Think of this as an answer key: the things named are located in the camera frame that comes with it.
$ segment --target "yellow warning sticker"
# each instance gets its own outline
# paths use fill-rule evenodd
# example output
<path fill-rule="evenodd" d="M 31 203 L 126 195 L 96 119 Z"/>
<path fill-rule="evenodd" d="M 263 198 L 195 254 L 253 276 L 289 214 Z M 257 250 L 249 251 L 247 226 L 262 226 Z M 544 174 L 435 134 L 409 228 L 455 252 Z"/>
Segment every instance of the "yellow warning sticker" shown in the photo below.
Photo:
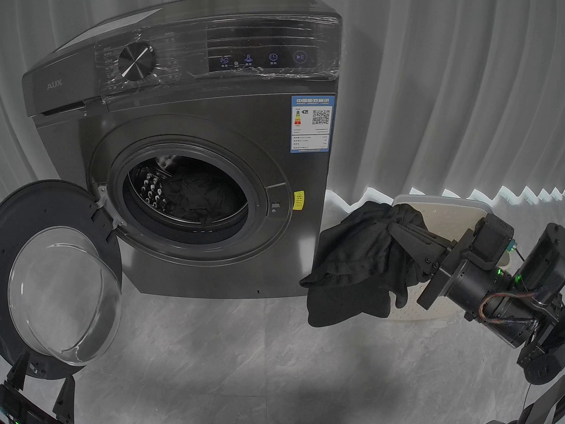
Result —
<path fill-rule="evenodd" d="M 302 210 L 304 207 L 304 190 L 294 192 L 294 206 L 292 210 Z"/>

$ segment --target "tile floor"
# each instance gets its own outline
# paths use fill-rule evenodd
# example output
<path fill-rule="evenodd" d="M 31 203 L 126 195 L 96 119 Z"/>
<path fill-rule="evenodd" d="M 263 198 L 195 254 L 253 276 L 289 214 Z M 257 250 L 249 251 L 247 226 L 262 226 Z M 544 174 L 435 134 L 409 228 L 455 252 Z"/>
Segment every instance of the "tile floor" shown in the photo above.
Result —
<path fill-rule="evenodd" d="M 528 252 L 565 201 L 495 212 Z M 329 206 L 324 227 L 343 215 Z M 149 296 L 124 279 L 109 351 L 75 375 L 77 424 L 373 424 L 510 421 L 526 381 L 513 350 L 483 326 L 360 315 L 315 329 L 306 298 L 202 300 Z M 0 363 L 0 372 L 8 364 Z M 28 379 L 50 410 L 62 380 Z M 544 387 L 532 387 L 528 402 Z"/>

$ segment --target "washing machine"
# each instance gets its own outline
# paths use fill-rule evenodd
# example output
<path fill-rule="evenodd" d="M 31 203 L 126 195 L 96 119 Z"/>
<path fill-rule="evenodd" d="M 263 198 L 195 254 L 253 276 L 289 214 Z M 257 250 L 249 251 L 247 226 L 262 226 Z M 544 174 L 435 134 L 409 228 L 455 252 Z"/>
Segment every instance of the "washing machine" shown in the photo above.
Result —
<path fill-rule="evenodd" d="M 105 21 L 22 80 L 60 180 L 0 206 L 1 355 L 60 378 L 139 292 L 298 296 L 320 230 L 341 19 L 318 0 L 184 0 Z"/>

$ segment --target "open door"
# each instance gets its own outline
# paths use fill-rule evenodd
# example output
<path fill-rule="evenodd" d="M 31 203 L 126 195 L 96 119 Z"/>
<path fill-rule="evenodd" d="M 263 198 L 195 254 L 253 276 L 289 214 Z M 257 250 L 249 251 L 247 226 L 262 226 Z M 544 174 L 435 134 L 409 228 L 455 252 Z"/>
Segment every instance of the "open door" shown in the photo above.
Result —
<path fill-rule="evenodd" d="M 0 204 L 0 355 L 30 352 L 27 374 L 56 379 L 100 357 L 117 333 L 122 259 L 112 218 L 62 180 Z"/>

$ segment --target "play/pause button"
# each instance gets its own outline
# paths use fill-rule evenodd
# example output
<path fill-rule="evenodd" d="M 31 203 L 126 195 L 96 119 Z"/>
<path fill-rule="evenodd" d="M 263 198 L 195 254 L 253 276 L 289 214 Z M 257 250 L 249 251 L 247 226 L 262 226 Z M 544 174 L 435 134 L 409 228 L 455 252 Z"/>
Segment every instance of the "play/pause button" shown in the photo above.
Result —
<path fill-rule="evenodd" d="M 304 63 L 307 59 L 307 55 L 306 52 L 304 52 L 304 50 L 299 50 L 297 52 L 294 52 L 294 61 L 296 63 Z"/>

